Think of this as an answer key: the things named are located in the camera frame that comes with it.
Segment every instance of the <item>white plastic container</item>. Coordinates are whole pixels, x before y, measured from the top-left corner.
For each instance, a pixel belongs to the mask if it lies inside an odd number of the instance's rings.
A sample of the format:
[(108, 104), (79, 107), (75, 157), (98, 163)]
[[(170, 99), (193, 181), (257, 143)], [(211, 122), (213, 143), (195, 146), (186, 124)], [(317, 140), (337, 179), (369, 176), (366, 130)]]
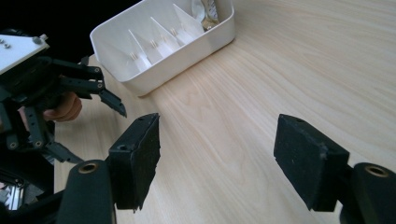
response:
[(220, 24), (204, 32), (191, 0), (143, 0), (91, 32), (95, 57), (143, 96), (235, 37), (232, 0), (215, 0)]

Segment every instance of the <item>object in bin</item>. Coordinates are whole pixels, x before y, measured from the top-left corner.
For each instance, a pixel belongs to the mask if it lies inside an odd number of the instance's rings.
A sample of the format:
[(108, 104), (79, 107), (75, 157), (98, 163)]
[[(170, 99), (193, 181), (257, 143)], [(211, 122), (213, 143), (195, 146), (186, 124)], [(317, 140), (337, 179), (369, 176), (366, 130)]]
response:
[[(7, 148), (40, 151), (56, 160), (73, 163), (82, 159), (54, 140), (55, 125), (42, 112), (55, 107), (63, 93), (73, 91), (79, 98), (101, 101), (126, 117), (119, 97), (106, 89), (100, 67), (69, 63), (46, 57), (47, 37), (0, 35), (0, 117)], [(29, 132), (18, 109), (24, 107)]]
[(218, 12), (214, 0), (191, 0), (192, 16), (205, 31), (219, 25)]
[(340, 222), (396, 223), (396, 174), (380, 165), (347, 165), (349, 152), (302, 119), (279, 115), (274, 155), (308, 210), (333, 212)]

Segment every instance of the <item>screw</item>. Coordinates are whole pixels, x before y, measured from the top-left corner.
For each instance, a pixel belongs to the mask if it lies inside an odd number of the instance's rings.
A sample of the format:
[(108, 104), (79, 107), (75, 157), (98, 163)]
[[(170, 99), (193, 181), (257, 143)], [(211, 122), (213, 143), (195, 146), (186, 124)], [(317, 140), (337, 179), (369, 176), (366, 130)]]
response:
[(40, 37), (37, 37), (37, 36), (33, 37), (32, 40), (33, 40), (33, 43), (35, 43), (37, 45), (40, 45), (40, 44), (43, 43), (43, 40)]

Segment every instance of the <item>wooden table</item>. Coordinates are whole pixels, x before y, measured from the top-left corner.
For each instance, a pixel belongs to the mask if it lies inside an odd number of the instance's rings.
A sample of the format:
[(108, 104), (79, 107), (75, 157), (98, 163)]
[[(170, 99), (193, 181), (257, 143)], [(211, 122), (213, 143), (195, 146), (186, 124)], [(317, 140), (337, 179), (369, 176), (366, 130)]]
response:
[[(351, 166), (396, 171), (396, 2), (233, 3), (235, 40), (150, 94), (106, 74), (128, 118), (93, 96), (57, 124), (56, 141), (102, 160), (133, 120), (160, 114), (157, 174), (143, 209), (118, 211), (119, 223), (339, 223), (341, 204), (308, 211), (277, 165), (279, 114), (328, 135)], [(72, 166), (56, 163), (57, 190)]]

